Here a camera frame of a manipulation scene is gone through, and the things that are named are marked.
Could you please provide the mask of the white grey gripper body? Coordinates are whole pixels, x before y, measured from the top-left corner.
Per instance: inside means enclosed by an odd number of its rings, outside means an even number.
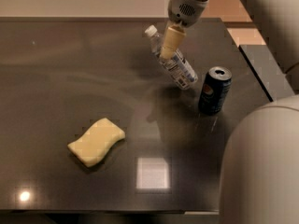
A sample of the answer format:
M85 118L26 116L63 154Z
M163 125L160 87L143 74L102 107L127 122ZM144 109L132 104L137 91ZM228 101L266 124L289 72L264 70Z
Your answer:
M183 27L197 23L208 0L169 0L168 18Z

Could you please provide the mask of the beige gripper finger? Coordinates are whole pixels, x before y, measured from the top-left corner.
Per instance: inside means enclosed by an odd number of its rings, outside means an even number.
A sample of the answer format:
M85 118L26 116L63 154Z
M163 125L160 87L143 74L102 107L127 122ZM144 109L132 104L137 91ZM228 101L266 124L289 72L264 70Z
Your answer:
M171 59L185 36L186 32L184 27L180 23L170 21L164 32L160 57L164 60Z

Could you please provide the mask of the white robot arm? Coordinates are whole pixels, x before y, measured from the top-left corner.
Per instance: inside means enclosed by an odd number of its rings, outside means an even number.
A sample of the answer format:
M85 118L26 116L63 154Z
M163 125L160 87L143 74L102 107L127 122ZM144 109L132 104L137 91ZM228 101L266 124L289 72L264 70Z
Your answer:
M280 68L298 87L299 0L241 0ZM220 224L299 224L299 95L247 115L221 165Z

